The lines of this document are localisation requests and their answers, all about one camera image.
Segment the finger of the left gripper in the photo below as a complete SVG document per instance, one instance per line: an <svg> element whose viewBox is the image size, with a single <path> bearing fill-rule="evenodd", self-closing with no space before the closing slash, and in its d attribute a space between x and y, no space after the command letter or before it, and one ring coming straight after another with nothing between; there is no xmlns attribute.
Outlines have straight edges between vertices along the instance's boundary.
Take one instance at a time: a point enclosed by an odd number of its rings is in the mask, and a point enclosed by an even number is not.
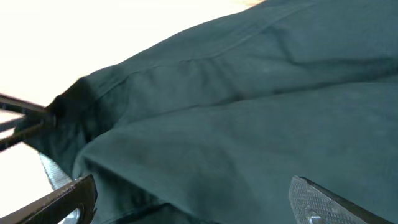
<svg viewBox="0 0 398 224"><path fill-rule="evenodd" d="M56 124L56 116L45 107L11 96L1 94L1 109L23 114L25 118L31 120Z"/></svg>
<svg viewBox="0 0 398 224"><path fill-rule="evenodd" d="M22 131L18 131L9 137L1 139L1 151L5 151L12 146L39 134L44 129L44 127L44 124L36 124Z"/></svg>

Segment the black shorts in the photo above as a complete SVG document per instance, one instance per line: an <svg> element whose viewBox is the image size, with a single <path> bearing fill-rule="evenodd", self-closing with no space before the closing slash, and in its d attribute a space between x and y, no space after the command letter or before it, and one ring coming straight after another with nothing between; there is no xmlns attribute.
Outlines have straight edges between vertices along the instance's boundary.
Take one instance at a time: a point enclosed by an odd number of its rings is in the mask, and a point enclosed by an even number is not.
<svg viewBox="0 0 398 224"><path fill-rule="evenodd" d="M397 221L397 2L265 1L74 83L27 140L94 223L293 223L293 176Z"/></svg>

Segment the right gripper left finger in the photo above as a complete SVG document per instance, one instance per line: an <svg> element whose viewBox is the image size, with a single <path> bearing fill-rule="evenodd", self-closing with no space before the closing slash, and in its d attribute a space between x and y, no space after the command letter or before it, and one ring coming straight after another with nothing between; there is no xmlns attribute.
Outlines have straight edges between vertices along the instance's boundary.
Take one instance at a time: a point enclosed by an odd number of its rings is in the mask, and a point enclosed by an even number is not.
<svg viewBox="0 0 398 224"><path fill-rule="evenodd" d="M75 210L79 211L77 223L90 224L97 197L94 178L86 175L2 217L1 224L54 224Z"/></svg>

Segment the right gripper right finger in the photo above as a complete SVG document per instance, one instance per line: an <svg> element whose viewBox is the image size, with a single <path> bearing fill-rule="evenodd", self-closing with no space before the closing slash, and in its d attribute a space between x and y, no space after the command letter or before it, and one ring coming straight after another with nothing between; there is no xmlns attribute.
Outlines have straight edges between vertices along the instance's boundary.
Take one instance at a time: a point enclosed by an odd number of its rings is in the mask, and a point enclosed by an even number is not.
<svg viewBox="0 0 398 224"><path fill-rule="evenodd" d="M292 177L289 201L298 224L392 224L305 177Z"/></svg>

